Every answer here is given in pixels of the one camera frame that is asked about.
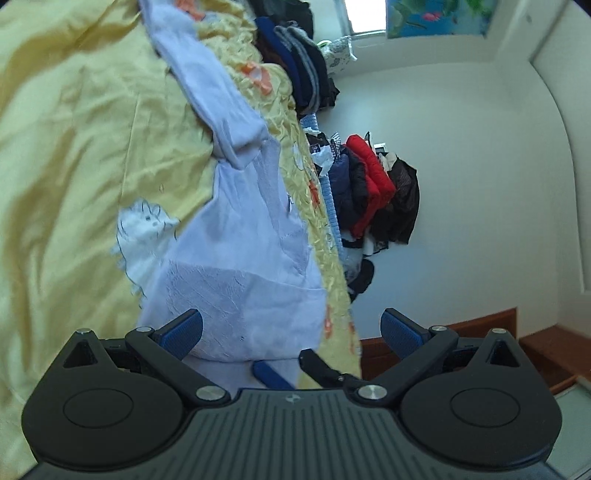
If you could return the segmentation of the dark folded clothes stack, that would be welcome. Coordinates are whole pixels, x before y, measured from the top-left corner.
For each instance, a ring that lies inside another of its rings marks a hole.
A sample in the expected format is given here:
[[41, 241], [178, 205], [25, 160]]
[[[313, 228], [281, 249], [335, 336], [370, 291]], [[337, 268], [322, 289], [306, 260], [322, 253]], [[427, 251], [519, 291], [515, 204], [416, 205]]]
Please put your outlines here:
[[314, 42], [314, 15], [306, 1], [250, 1], [256, 48], [263, 61], [283, 68], [300, 117], [335, 105], [339, 89], [325, 56]]

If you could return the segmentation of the white patterned pillow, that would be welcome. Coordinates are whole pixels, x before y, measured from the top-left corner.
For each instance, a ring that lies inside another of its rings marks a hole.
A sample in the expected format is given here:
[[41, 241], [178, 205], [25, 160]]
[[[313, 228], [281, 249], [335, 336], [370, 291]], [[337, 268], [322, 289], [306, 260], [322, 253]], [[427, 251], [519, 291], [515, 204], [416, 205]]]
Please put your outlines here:
[[325, 64], [327, 64], [329, 77], [342, 73], [349, 64], [358, 59], [353, 53], [353, 42], [349, 36], [339, 37], [335, 40], [322, 40], [318, 42], [318, 48], [320, 48]]

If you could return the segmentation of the light lavender lace garment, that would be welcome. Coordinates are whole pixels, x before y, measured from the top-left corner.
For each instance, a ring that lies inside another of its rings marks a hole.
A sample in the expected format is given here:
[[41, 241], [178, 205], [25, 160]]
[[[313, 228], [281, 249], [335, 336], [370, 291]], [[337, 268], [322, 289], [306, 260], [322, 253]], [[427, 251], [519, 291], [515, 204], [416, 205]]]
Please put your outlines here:
[[196, 309], [204, 333], [187, 353], [190, 367], [230, 392], [256, 387], [259, 360], [296, 383], [297, 356], [320, 344], [327, 294], [280, 174], [280, 144], [198, 40], [193, 19], [169, 1], [145, 1], [141, 12], [156, 51], [211, 129], [216, 165], [211, 201], [169, 245], [139, 322], [156, 328]]

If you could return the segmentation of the yellow quilt with sheep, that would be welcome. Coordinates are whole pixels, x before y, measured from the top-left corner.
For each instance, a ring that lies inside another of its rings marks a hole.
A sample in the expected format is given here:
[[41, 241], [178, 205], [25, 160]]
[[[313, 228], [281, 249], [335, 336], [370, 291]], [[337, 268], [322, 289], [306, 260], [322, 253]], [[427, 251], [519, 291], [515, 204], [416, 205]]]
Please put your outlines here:
[[1, 10], [1, 475], [33, 464], [26, 400], [70, 335], [129, 331], [115, 250], [137, 200], [176, 219], [211, 197], [211, 132], [155, 53], [134, 1]]

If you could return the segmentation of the red and black clothes pile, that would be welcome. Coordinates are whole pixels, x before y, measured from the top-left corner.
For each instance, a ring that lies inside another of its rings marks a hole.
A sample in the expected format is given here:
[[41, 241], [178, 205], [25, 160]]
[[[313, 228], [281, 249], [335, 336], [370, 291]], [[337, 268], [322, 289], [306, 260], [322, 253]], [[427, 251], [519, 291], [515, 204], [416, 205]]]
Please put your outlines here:
[[337, 250], [353, 301], [374, 279], [370, 256], [410, 242], [420, 209], [418, 173], [374, 147], [370, 135], [342, 142], [313, 128], [304, 132], [318, 174], [312, 199], [325, 203], [329, 247]]

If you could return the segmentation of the yellow floral bed sheet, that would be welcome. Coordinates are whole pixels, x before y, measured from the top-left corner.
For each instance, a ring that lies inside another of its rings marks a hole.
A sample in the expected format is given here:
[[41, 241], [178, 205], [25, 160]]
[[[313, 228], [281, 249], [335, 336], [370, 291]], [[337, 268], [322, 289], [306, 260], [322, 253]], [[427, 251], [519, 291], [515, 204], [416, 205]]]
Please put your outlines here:
[[349, 313], [345, 271], [332, 234], [321, 180], [300, 123], [294, 93], [300, 83], [287, 60], [263, 37], [246, 1], [177, 1], [197, 25], [197, 38], [211, 49], [253, 109], [280, 143], [280, 172], [301, 219], [327, 290], [325, 323], [318, 354], [332, 368], [359, 376], [362, 348]]

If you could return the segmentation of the blue floral wall poster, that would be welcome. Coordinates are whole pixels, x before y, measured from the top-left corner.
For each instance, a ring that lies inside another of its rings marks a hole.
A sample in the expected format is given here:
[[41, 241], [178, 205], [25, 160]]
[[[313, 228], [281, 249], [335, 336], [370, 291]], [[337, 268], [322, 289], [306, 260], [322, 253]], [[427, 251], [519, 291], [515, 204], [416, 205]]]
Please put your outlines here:
[[498, 5], [497, 0], [400, 0], [388, 1], [388, 39], [418, 36], [485, 37]]

